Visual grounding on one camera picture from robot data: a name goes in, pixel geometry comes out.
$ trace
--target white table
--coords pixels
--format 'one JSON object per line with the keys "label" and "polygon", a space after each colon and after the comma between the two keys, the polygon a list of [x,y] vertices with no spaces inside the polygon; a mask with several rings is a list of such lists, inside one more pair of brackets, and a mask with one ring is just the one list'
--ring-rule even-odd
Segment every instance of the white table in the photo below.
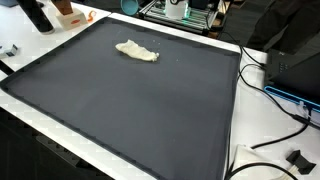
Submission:
{"label": "white table", "polygon": [[[19,68],[27,65],[41,55],[57,47],[59,44],[67,41],[85,28],[85,26],[82,26],[69,32],[62,31],[62,29],[59,28],[60,25],[57,20],[54,18],[55,12],[52,9],[52,5],[50,3],[45,4],[47,5],[45,12],[56,28],[56,33],[49,36],[40,35],[19,7],[15,7],[13,9],[0,7],[0,21],[6,19],[7,22],[9,22],[6,26],[0,26],[0,44],[14,43],[20,48],[17,56],[3,60],[13,70],[18,70]],[[85,12],[85,14],[88,14],[90,10],[94,9],[81,5],[73,5]],[[97,9],[94,10],[98,12],[95,17],[95,21],[110,15],[109,12]],[[111,14],[109,17],[168,34],[175,34],[180,37],[230,51],[239,52],[239,47],[233,44],[209,39],[120,14]],[[267,59],[267,55],[265,53],[250,49],[247,51],[260,62],[265,62]],[[247,63],[252,63],[252,61],[244,55],[241,66],[244,66]],[[5,77],[6,75],[0,72],[0,80]],[[263,72],[249,68],[244,72],[244,77],[249,83],[257,87],[262,87]],[[287,110],[296,112],[295,105],[280,99],[278,100]],[[155,179],[121,158],[113,155],[94,142],[61,125],[50,117],[34,110],[13,97],[10,97],[3,91],[0,91],[0,106],[114,179]],[[248,88],[243,83],[239,83],[237,88],[232,122],[231,157],[233,157],[236,145],[238,144],[251,146],[264,141],[273,140],[287,134],[291,134],[302,126],[300,123],[280,112],[280,110],[265,96]],[[294,149],[300,149],[307,159],[319,164],[320,131],[308,128],[306,132],[298,137],[279,144],[263,147],[259,149],[258,152],[273,163],[287,168],[289,167],[289,164],[285,160],[286,154]],[[241,178],[242,176],[246,176],[245,172],[241,173],[239,177]],[[299,179],[316,180],[319,179],[317,177],[320,177],[320,169],[318,167],[313,170],[311,175],[300,176]],[[249,176],[245,179],[249,180],[259,178]]]}

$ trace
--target gray mat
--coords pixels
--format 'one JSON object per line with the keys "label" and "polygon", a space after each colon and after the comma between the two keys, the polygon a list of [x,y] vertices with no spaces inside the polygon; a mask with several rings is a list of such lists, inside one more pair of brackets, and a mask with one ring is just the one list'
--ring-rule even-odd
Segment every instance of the gray mat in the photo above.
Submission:
{"label": "gray mat", "polygon": [[[115,45],[160,53],[134,60]],[[220,180],[239,54],[103,19],[1,88],[158,179]]]}

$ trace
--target black border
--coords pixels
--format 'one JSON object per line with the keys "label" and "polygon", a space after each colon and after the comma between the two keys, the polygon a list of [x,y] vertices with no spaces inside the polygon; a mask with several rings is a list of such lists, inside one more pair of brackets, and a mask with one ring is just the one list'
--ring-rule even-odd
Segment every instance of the black border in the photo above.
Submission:
{"label": "black border", "polygon": [[97,143],[98,145],[100,145],[101,147],[105,148],[106,150],[108,150],[109,152],[115,154],[116,156],[122,158],[123,160],[131,163],[132,165],[136,166],[137,168],[141,169],[142,171],[150,174],[151,176],[159,179],[159,180],[166,180],[166,178],[164,178],[163,176],[161,176],[160,174],[158,174],[157,172],[155,172],[154,170],[144,166],[143,164],[140,164],[139,162],[137,162],[136,160],[130,158],[129,156],[117,151],[116,149],[114,149],[112,146],[105,144],[103,142],[101,142],[100,140],[98,140],[96,137],[90,136],[89,134],[87,134],[86,132],[82,132],[79,128],[74,127],[73,125],[65,122],[63,119],[60,119],[59,117],[54,116],[53,114],[51,114],[50,112],[47,112],[45,110],[43,110],[42,108],[39,108],[36,104],[33,104],[31,102],[28,102],[27,100],[25,100],[23,97],[16,95],[15,93],[11,92],[10,89],[7,87],[7,84],[9,84],[11,81],[13,81],[14,79],[20,77],[24,72],[27,72],[28,70],[42,64],[46,62],[46,57],[47,56],[52,56],[55,53],[57,53],[58,51],[62,50],[63,47],[68,46],[76,41],[78,41],[80,39],[81,36],[84,36],[86,33],[91,32],[92,30],[94,30],[95,28],[97,28],[99,25],[101,24],[105,24],[107,21],[111,21],[112,23],[116,23],[116,24],[123,24],[129,27],[135,27],[136,29],[138,28],[141,31],[144,32],[156,32],[159,35],[164,35],[164,36],[168,36],[169,40],[184,40],[184,41],[189,41],[189,42],[193,42],[196,43],[197,46],[195,46],[195,48],[210,48],[210,50],[213,50],[215,52],[218,52],[220,54],[224,54],[226,56],[234,56],[235,60],[237,60],[237,67],[235,69],[230,70],[230,77],[232,77],[232,108],[228,109],[228,111],[226,111],[226,113],[229,115],[229,122],[226,123],[227,127],[222,127],[225,129],[225,133],[224,133],[224,138],[227,140],[225,142],[225,144],[221,145],[223,147],[223,152],[224,154],[222,156],[220,156],[220,161],[221,161],[221,166],[219,166],[217,172],[220,172],[220,174],[217,174],[216,176],[216,180],[220,180],[223,179],[223,174],[224,174],[224,169],[225,169],[225,160],[226,160],[226,151],[227,151],[227,145],[228,145],[228,135],[231,131],[231,121],[232,121],[232,115],[233,115],[233,109],[234,109],[234,101],[235,101],[235,96],[236,96],[236,87],[237,87],[237,81],[236,81],[236,77],[238,74],[238,69],[240,67],[240,59],[239,53],[236,52],[232,52],[232,51],[228,51],[225,49],[221,49],[221,48],[217,48],[217,47],[213,47],[210,45],[206,45],[206,44],[202,44],[199,43],[197,41],[193,41],[193,40],[189,40],[186,38],[181,38],[181,37],[177,37],[174,35],[170,35],[167,33],[163,33],[163,32],[159,32],[153,29],[149,29],[149,28],[145,28],[139,25],[135,25],[135,24],[131,24],[131,23],[127,23],[124,22],[122,20],[118,20],[118,19],[114,19],[111,17],[105,17],[102,18],[100,20],[98,20],[96,23],[92,24],[91,26],[89,26],[88,28],[86,28],[85,30],[83,30],[82,32],[80,32],[79,34],[77,34],[76,36],[72,37],[70,40],[68,40],[67,42],[59,45],[58,47],[56,47],[55,49],[53,49],[52,51],[46,53],[45,55],[41,56],[40,58],[38,58],[37,60],[34,60],[33,62],[29,63],[28,65],[26,65],[25,67],[22,67],[21,69],[19,69],[18,71],[16,71],[15,73],[11,74],[10,76],[8,76],[7,78],[5,78],[3,81],[0,82],[0,88],[6,92],[7,94],[11,95],[12,97],[14,97],[15,99],[31,106],[32,108],[38,110],[39,112],[51,117],[52,119],[56,120],[57,122],[65,125],[66,127],[80,133],[81,135],[83,135],[84,137],[94,141],[95,143]]}

